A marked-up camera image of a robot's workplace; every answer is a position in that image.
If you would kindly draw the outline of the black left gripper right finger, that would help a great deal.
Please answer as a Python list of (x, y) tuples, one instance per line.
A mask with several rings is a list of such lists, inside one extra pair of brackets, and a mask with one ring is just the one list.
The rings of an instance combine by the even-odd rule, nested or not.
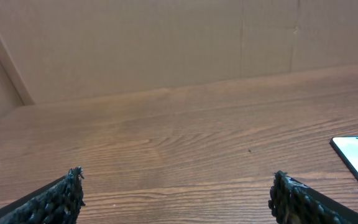
[(279, 224), (358, 224), (358, 213), (287, 175), (275, 173), (268, 207)]

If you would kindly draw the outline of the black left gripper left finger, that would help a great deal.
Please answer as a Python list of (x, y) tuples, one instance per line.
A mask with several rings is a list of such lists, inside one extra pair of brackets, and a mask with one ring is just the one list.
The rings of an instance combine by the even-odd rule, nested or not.
[(83, 169), (72, 168), (63, 177), (0, 208), (0, 224), (76, 223), (85, 206)]

